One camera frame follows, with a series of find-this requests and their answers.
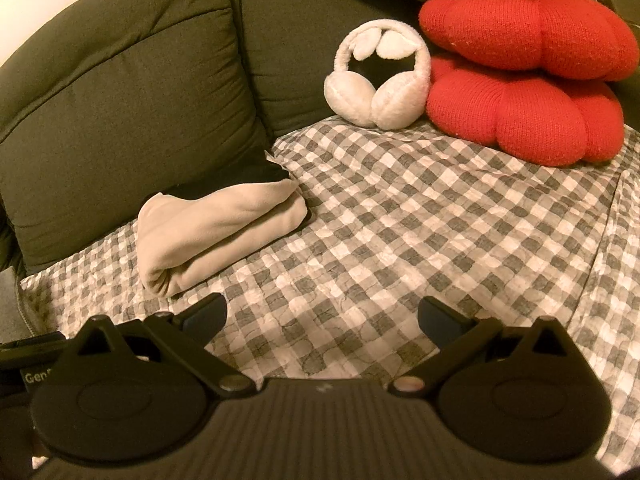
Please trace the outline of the cream sweatshirt with bear print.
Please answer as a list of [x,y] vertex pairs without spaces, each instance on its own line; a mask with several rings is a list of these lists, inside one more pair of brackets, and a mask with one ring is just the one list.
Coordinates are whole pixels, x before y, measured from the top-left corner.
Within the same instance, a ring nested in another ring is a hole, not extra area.
[[181,294],[293,232],[307,216],[297,180],[252,148],[145,201],[137,222],[140,280],[155,296]]

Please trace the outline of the grey white checkered blanket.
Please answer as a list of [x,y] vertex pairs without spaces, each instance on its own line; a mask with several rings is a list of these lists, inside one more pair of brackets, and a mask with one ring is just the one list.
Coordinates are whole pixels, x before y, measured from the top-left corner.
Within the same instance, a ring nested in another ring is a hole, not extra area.
[[213,354],[266,376],[386,382],[435,352],[419,330],[426,296],[469,316],[528,325],[557,318],[613,407],[599,456],[639,463],[639,135],[606,165],[547,168],[444,136],[426,122],[392,133],[329,118],[282,136],[274,156],[311,218],[172,299],[141,285],[127,223],[25,278],[50,330],[76,333],[227,298]]

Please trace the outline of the lower red flower cushion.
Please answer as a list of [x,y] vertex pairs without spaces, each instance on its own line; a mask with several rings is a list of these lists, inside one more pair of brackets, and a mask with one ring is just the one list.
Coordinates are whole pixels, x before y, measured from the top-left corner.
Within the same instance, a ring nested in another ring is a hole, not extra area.
[[620,102],[597,80],[504,72],[432,58],[426,114],[440,131],[534,164],[608,162],[624,143]]

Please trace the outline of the red flower cushion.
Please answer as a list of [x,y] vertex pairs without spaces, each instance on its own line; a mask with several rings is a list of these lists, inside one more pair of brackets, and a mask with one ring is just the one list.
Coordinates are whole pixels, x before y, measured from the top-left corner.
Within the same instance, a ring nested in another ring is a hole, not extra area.
[[630,27],[593,0],[427,0],[419,23],[436,46],[497,70],[618,81],[639,62]]
[[432,58],[426,114],[440,131],[534,164],[608,162],[624,143],[620,102],[597,80],[504,72]]

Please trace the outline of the white fluffy earmuffs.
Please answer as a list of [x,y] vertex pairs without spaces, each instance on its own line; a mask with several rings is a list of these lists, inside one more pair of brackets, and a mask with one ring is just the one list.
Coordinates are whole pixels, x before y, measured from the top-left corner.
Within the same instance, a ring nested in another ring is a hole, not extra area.
[[396,130],[422,116],[430,85],[431,55],[422,36],[386,18],[343,39],[323,94],[335,114],[356,126]]

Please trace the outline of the dark green sofa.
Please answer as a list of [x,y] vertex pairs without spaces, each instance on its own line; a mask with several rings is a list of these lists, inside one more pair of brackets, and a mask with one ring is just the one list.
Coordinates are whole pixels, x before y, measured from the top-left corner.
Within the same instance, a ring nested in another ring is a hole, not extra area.
[[329,115],[338,44],[422,0],[1,0],[1,264],[35,273],[150,195]]

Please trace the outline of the upper red flower cushion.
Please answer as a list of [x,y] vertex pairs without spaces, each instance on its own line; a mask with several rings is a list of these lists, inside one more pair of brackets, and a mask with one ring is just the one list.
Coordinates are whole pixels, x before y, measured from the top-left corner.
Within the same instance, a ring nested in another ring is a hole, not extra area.
[[419,23],[436,46],[497,70],[618,81],[639,62],[630,27],[593,0],[427,0]]

